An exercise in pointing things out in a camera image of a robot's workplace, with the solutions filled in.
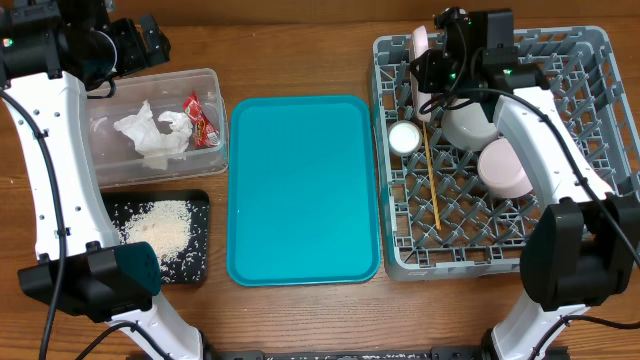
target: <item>clear plastic container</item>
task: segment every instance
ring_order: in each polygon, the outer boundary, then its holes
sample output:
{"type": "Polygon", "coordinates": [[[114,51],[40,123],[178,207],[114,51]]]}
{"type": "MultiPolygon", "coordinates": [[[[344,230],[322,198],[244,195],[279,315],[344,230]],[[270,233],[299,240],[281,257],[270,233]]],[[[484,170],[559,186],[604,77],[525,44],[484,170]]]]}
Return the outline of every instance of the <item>clear plastic container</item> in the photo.
{"type": "MultiPolygon", "coordinates": [[[[106,95],[104,84],[91,95],[106,95]]],[[[143,76],[116,81],[116,94],[110,99],[89,100],[89,146],[101,188],[158,182],[226,171],[229,161],[228,127],[224,101],[216,73],[198,69],[143,76]],[[133,141],[113,128],[113,123],[137,114],[149,101],[154,119],[164,111],[183,111],[187,97],[195,91],[206,117],[220,132],[221,142],[212,148],[196,150],[193,136],[182,153],[144,158],[133,141]]],[[[156,121],[161,133],[171,132],[168,123],[156,121]]]]}

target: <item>wooden table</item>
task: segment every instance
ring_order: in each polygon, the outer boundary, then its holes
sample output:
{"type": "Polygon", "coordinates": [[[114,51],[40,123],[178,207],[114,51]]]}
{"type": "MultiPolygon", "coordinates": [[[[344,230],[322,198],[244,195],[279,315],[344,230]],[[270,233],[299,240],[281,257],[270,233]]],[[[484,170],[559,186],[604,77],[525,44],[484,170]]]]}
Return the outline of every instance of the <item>wooden table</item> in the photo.
{"type": "MultiPolygon", "coordinates": [[[[528,19],[518,28],[599,25],[613,42],[627,96],[640,119],[640,18],[528,19]]],[[[406,34],[418,22],[346,25],[277,25],[165,28],[172,61],[155,73],[209,67],[220,79],[229,113],[242,100],[261,96],[354,94],[368,101],[367,69],[381,35],[406,34]]],[[[0,119],[0,358],[37,356],[46,307],[23,295],[16,271],[35,264],[35,217],[20,144],[8,113],[0,119]]],[[[429,349],[477,344],[501,321],[522,291],[518,275],[470,280],[401,283],[383,270],[355,285],[243,288],[225,267],[227,175],[137,189],[199,188],[211,199],[209,276],[200,287],[167,286],[166,296],[183,318],[220,350],[268,352],[429,349]]],[[[616,321],[640,319],[640,276],[624,295],[591,314],[616,321]]],[[[75,357],[101,331],[85,317],[59,313],[50,358],[75,357]]],[[[557,344],[579,359],[640,358],[640,331],[575,324],[557,344]]],[[[123,358],[138,351],[114,334],[92,354],[123,358]]]]}

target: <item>pink object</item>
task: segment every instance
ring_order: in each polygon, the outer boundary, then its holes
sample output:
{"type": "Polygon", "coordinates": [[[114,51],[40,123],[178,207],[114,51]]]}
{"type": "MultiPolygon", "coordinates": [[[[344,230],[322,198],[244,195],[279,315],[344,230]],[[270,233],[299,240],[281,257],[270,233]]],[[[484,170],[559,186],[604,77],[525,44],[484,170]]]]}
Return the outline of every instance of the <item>pink object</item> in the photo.
{"type": "Polygon", "coordinates": [[[501,198],[517,198],[533,189],[516,152],[505,138],[484,148],[478,160],[478,175],[489,191],[501,198]]]}
{"type": "MultiPolygon", "coordinates": [[[[409,44],[409,60],[414,60],[420,57],[429,49],[429,36],[427,35],[427,29],[424,26],[413,30],[411,36],[411,43],[409,44]]],[[[418,110],[422,104],[431,100],[431,94],[425,94],[418,91],[418,80],[411,75],[411,93],[413,94],[413,108],[416,112],[416,117],[421,121],[428,121],[431,118],[430,114],[422,115],[418,113],[418,110]]]]}

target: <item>black tray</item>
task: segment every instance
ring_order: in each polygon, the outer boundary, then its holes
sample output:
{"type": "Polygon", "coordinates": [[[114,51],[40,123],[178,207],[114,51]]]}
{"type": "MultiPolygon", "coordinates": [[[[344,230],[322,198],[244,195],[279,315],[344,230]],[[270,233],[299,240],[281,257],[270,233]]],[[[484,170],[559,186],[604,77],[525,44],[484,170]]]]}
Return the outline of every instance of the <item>black tray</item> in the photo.
{"type": "Polygon", "coordinates": [[[142,212],[142,207],[157,201],[177,200],[187,201],[191,208],[191,238],[187,248],[180,252],[174,261],[166,262],[168,270],[161,271],[163,284],[194,284],[201,283],[207,276],[207,252],[209,249],[209,196],[202,190],[176,191],[144,191],[144,192],[113,192],[102,194],[104,206],[109,218],[119,230],[131,217],[142,212]],[[182,265],[186,255],[191,253],[192,262],[182,265]]]}

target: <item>wooden surface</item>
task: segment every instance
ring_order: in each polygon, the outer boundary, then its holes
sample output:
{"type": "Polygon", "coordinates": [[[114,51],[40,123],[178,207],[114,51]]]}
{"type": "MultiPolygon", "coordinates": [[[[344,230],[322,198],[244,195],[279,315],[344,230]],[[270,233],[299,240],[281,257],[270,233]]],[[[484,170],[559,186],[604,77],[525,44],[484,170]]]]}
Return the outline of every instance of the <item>wooden surface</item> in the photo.
{"type": "MultiPolygon", "coordinates": [[[[613,42],[631,108],[640,119],[639,20],[529,19],[517,21],[517,27],[602,26],[613,42]]],[[[173,46],[172,62],[153,72],[215,69],[229,113],[243,99],[261,96],[355,94],[368,101],[367,68],[374,40],[409,33],[418,25],[165,28],[173,46]]],[[[4,109],[0,110],[0,358],[32,359],[46,307],[22,295],[16,277],[18,269],[35,264],[35,218],[20,144],[4,109]]],[[[505,317],[522,291],[517,275],[400,283],[391,281],[384,270],[364,284],[243,288],[225,268],[226,174],[135,189],[183,188],[206,190],[211,199],[210,272],[200,287],[167,286],[164,292],[184,319],[202,329],[221,350],[428,349],[477,344],[487,328],[505,317]]],[[[634,274],[624,295],[611,298],[592,314],[638,320],[639,297],[640,276],[634,274]]],[[[50,358],[75,357],[103,329],[104,325],[84,317],[58,314],[50,358]]],[[[558,343],[570,346],[578,359],[640,358],[640,331],[575,324],[558,343]]],[[[114,334],[91,358],[118,359],[135,351],[127,338],[114,334]]]]}
{"type": "MultiPolygon", "coordinates": [[[[111,19],[153,13],[160,26],[304,24],[408,21],[431,18],[451,6],[469,11],[512,8],[519,18],[638,16],[636,0],[114,0],[111,19]]],[[[13,7],[13,0],[0,5],[13,7]]]]}

